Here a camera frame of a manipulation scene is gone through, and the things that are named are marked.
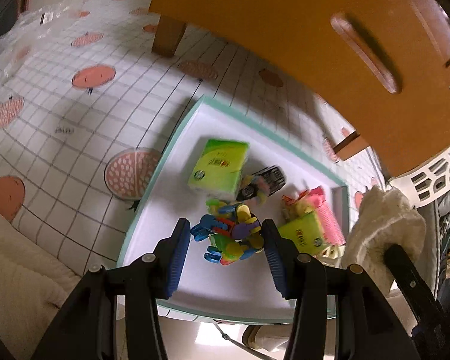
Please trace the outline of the yellow snack packet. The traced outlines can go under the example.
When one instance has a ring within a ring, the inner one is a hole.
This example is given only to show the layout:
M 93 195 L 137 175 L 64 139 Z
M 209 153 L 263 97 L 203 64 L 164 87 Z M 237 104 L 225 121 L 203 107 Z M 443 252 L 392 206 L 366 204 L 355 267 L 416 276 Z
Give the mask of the yellow snack packet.
M 313 205 L 308 201 L 308 196 L 309 190 L 300 192 L 297 197 L 289 197 L 288 195 L 282 196 L 281 210 L 286 222 L 300 219 L 314 210 Z

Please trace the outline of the white fuzzy rug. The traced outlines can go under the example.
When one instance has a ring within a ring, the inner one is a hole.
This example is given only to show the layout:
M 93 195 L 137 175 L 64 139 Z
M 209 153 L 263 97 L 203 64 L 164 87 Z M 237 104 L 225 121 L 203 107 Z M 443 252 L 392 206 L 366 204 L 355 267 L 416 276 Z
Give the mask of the white fuzzy rug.
M 0 215 L 0 338 L 30 359 L 80 277 Z

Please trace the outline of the green tissue pack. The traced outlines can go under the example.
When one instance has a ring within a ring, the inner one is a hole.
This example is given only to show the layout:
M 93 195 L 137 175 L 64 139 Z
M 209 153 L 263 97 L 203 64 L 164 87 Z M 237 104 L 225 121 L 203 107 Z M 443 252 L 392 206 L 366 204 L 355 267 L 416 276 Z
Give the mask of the green tissue pack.
M 278 231 L 280 236 L 292 241 L 300 253 L 316 256 L 329 246 L 314 211 L 279 226 Z
M 210 197 L 231 201 L 236 198 L 247 161 L 249 143 L 209 139 L 187 180 L 191 189 Z

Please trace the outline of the wooden nightstand cabinet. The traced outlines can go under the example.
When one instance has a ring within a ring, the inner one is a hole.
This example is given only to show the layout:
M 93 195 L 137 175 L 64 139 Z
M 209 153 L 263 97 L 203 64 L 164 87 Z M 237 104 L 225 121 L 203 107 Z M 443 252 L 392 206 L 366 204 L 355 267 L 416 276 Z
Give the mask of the wooden nightstand cabinet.
M 331 148 L 373 148 L 399 176 L 450 146 L 450 13 L 437 0 L 152 0 L 153 50 L 188 24 L 251 50 L 320 95 L 352 126 Z

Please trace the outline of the pink hair roller clip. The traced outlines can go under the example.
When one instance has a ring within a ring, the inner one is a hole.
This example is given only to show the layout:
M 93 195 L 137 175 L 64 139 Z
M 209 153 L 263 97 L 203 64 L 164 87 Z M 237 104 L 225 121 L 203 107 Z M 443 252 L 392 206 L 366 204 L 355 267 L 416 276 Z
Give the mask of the pink hair roller clip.
M 327 202 L 323 188 L 319 186 L 311 189 L 306 197 L 307 201 L 314 207 L 325 241 L 330 245 L 344 245 L 345 237 L 331 206 Z

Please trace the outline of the white teal shallow tray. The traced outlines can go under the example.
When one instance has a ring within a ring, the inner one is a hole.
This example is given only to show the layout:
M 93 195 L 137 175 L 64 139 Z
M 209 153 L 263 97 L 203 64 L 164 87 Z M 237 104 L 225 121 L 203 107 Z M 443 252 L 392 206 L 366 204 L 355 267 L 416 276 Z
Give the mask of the white teal shallow tray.
M 249 204 L 257 219 L 282 224 L 283 196 L 294 197 L 319 187 L 341 230 L 348 232 L 349 198 L 343 180 L 239 111 L 204 97 L 179 124 L 161 156 L 127 231 L 119 266 L 125 267 L 151 252 L 161 239 L 171 235 L 179 219 L 197 225 L 205 215 L 232 217 L 232 202 L 216 191 L 208 192 L 188 183 L 211 139 L 248 144 L 244 176 L 270 166 L 279 167 L 284 174 L 285 184 L 278 192 L 264 202 Z M 224 266 L 205 259 L 208 248 L 206 240 L 191 241 L 178 289 L 157 303 L 161 316 L 247 324 L 285 324 L 292 320 L 295 304 L 276 290 L 264 253 Z

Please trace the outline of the colourful building block toy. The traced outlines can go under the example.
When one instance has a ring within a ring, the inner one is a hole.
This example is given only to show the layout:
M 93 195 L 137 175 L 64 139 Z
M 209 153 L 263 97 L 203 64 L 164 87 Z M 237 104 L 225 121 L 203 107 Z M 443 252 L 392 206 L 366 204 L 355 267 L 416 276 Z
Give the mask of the colourful building block toy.
M 262 225 L 243 202 L 206 201 L 208 213 L 191 229 L 195 242 L 207 240 L 203 257 L 209 263 L 229 266 L 260 253 L 264 247 Z

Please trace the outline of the cream hair claw clip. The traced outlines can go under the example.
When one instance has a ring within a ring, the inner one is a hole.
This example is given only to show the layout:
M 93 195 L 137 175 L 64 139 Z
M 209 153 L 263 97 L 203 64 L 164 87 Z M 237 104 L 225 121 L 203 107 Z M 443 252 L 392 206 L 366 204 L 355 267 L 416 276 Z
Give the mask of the cream hair claw clip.
M 328 248 L 320 252 L 316 258 L 325 266 L 340 267 L 344 252 L 344 245 L 329 245 Z

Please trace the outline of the white laundry basket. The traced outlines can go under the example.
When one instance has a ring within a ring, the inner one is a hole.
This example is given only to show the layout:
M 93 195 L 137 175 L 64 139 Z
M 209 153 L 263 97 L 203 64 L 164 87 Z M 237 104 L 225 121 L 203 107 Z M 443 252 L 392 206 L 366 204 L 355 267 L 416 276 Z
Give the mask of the white laundry basket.
M 391 178 L 389 184 L 416 208 L 434 202 L 450 191 L 450 146 L 412 171 Z

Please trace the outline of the clear plastic bag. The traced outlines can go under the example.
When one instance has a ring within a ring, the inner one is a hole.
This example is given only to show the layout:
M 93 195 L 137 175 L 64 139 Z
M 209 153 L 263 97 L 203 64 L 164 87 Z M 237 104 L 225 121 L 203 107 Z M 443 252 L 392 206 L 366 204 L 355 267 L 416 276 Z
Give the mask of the clear plastic bag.
M 0 83 L 80 18 L 83 0 L 64 0 L 22 13 L 9 32 L 0 36 Z

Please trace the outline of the black toy car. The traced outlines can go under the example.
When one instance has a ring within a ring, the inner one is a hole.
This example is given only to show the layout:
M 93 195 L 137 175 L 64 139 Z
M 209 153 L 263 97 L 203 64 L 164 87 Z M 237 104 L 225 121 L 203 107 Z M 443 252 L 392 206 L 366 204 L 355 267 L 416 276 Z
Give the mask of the black toy car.
M 242 178 L 236 199 L 245 204 L 262 205 L 286 184 L 286 176 L 279 166 L 269 166 Z

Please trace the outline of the white fluffy cloth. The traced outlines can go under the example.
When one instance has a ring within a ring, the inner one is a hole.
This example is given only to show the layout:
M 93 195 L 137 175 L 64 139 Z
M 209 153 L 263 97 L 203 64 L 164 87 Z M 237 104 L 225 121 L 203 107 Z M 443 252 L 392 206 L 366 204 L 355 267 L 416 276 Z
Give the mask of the white fluffy cloth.
M 394 278 L 385 265 L 385 251 L 400 245 L 415 263 L 423 252 L 425 236 L 424 218 L 402 192 L 374 186 L 363 195 L 340 265 L 358 264 L 387 296 Z

